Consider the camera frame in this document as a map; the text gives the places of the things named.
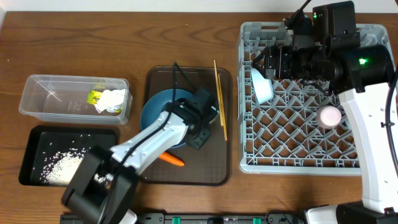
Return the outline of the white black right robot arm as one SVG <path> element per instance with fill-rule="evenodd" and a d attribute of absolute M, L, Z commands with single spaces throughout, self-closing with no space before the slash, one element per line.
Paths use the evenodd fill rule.
<path fill-rule="evenodd" d="M 267 46 L 252 66 L 264 77 L 326 80 L 351 125 L 362 179 L 358 202 L 308 209 L 305 223 L 397 222 L 397 66 L 385 45 L 362 46 L 354 3 L 298 9 L 284 19 L 290 45 Z"/>

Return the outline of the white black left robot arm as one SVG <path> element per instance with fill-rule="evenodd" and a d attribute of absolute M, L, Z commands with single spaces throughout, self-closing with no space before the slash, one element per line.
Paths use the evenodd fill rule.
<path fill-rule="evenodd" d="M 83 223 L 137 222 L 129 206 L 139 176 L 182 141 L 201 148 L 218 115 L 214 104 L 214 95 L 202 88 L 192 98 L 172 98 L 159 117 L 132 139 L 110 149 L 92 149 L 65 189 L 62 203 Z"/>

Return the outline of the black plastic tray bin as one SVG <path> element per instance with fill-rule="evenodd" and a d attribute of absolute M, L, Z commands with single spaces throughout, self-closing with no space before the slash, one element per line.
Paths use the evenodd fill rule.
<path fill-rule="evenodd" d="M 102 147 L 109 149 L 119 140 L 119 130 L 115 128 L 81 128 L 66 126 L 36 126 L 29 135 L 21 169 L 19 183 L 31 186 L 44 185 L 39 182 L 39 172 L 44 164 L 40 152 L 64 151 L 74 147 Z"/>

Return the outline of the dark brown serving tray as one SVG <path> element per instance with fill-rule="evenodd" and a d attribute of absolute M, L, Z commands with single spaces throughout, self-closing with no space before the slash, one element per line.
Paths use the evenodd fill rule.
<path fill-rule="evenodd" d="M 156 93 L 173 89 L 187 90 L 194 94 L 194 89 L 204 88 L 213 95 L 217 94 L 214 68 L 184 67 L 182 73 L 174 72 L 172 67 L 152 68 L 146 76 L 144 103 Z M 228 140 L 224 139 L 224 129 L 216 119 L 210 126 L 210 137 L 196 150 L 186 143 L 170 148 L 169 153 L 184 161 L 183 167 L 175 166 L 161 159 L 156 159 L 142 174 L 144 182 L 153 184 L 209 185 L 219 186 L 228 181 L 231 170 L 231 134 L 232 134 L 232 95 L 233 87 L 230 73 L 217 68 L 221 77 L 224 113 Z"/>

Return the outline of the wooden chopstick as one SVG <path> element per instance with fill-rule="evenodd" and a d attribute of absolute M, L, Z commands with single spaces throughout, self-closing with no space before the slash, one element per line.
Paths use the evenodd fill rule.
<path fill-rule="evenodd" d="M 227 134 L 227 129 L 226 129 L 226 119 L 225 119 L 225 113 L 224 113 L 224 103 L 223 103 L 223 93 L 222 93 L 222 86 L 221 86 L 221 77 L 220 74 L 218 74 L 218 83 L 219 83 L 219 91 L 220 91 L 220 104 L 221 104 L 221 110 L 222 110 L 222 120 L 223 120 L 223 129 L 224 129 L 224 139 L 225 141 L 228 140 L 228 134 Z"/>
<path fill-rule="evenodd" d="M 220 84 L 218 81 L 218 72 L 217 72 L 217 67 L 216 67 L 216 60 L 213 60 L 213 64 L 214 64 L 214 71 L 215 71 L 215 82 L 216 82 L 216 90 L 217 90 L 217 96 L 218 96 L 218 105 L 219 105 L 219 114 L 220 114 L 220 122 L 221 122 L 221 126 L 224 126 L 224 122 L 223 122 L 223 109 L 221 107 L 221 95 L 220 95 Z"/>

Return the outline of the dark blue plate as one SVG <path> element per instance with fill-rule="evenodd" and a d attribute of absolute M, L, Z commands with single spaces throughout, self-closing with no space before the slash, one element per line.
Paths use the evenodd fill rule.
<path fill-rule="evenodd" d="M 147 103 L 145 103 L 140 117 L 140 128 L 141 131 L 149 127 L 161 114 L 166 103 L 172 101 L 173 89 L 163 90 L 152 96 Z M 187 90 L 176 89 L 175 99 L 187 98 L 192 99 L 193 93 Z M 172 146 L 176 148 L 184 145 L 184 140 L 180 143 Z"/>

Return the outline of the yellow green foil wrapper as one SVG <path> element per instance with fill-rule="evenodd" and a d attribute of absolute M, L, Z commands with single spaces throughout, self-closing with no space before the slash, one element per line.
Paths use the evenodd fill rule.
<path fill-rule="evenodd" d="M 86 102 L 95 106 L 95 103 L 99 100 L 101 93 L 102 92 L 100 91 L 91 90 L 88 94 Z"/>

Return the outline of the white tissue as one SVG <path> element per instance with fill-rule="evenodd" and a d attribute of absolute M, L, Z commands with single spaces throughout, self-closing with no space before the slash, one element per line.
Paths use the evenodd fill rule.
<path fill-rule="evenodd" d="M 122 90 L 105 90 L 101 93 L 99 100 L 95 103 L 95 109 L 98 113 L 107 111 L 109 113 L 121 112 L 124 103 L 124 95 L 126 89 Z"/>

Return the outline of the orange carrot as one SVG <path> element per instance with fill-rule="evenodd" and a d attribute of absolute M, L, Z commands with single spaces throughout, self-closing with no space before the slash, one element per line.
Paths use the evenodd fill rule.
<path fill-rule="evenodd" d="M 185 165 L 184 161 L 180 160 L 179 158 L 175 157 L 174 155 L 168 152 L 163 152 L 159 156 L 159 159 L 179 167 L 183 167 Z"/>

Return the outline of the clear plastic bin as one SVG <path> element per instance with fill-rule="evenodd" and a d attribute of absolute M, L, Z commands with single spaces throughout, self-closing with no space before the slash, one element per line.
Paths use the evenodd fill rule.
<path fill-rule="evenodd" d="M 122 89 L 126 93 L 120 113 L 98 113 L 86 102 L 91 90 Z M 19 112 L 48 122 L 125 125 L 131 101 L 129 82 L 123 78 L 31 75 L 22 92 Z"/>

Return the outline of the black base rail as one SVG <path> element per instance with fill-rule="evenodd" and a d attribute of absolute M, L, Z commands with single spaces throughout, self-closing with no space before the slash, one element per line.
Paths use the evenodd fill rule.
<path fill-rule="evenodd" d="M 128 211 L 121 223 L 135 224 L 308 224 L 305 213 L 293 214 L 271 210 L 265 215 L 198 215 L 142 213 Z"/>

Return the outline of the pink plastic cup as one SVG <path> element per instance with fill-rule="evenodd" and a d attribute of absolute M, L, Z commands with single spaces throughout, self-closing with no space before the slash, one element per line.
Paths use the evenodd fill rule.
<path fill-rule="evenodd" d="M 317 110 L 315 120 L 319 127 L 333 129 L 339 125 L 342 115 L 338 108 L 330 105 L 322 106 Z"/>

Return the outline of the light blue small bowl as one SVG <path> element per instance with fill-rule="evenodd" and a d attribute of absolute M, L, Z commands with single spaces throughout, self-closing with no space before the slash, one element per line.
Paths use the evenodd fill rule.
<path fill-rule="evenodd" d="M 272 89 L 272 82 L 270 79 L 264 78 L 255 68 L 251 69 L 251 79 L 257 102 L 259 104 L 263 104 L 273 99 L 274 91 Z"/>

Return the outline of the grey dishwasher rack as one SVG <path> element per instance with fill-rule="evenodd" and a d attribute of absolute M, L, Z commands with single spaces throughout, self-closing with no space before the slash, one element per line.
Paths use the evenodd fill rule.
<path fill-rule="evenodd" d="M 292 32 L 281 22 L 245 22 L 237 41 L 239 168 L 247 174 L 359 176 L 359 160 L 345 115 L 333 129 L 316 121 L 317 110 L 339 98 L 303 86 L 298 80 L 272 80 L 273 97 L 260 103 L 251 78 L 251 64 L 267 45 L 289 45 Z"/>

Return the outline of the white rice pile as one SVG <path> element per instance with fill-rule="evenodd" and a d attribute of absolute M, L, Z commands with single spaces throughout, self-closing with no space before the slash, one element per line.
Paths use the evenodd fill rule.
<path fill-rule="evenodd" d="M 39 182 L 44 185 L 68 185 L 83 158 L 92 147 L 66 148 L 64 151 L 40 152 L 44 164 L 39 172 Z"/>

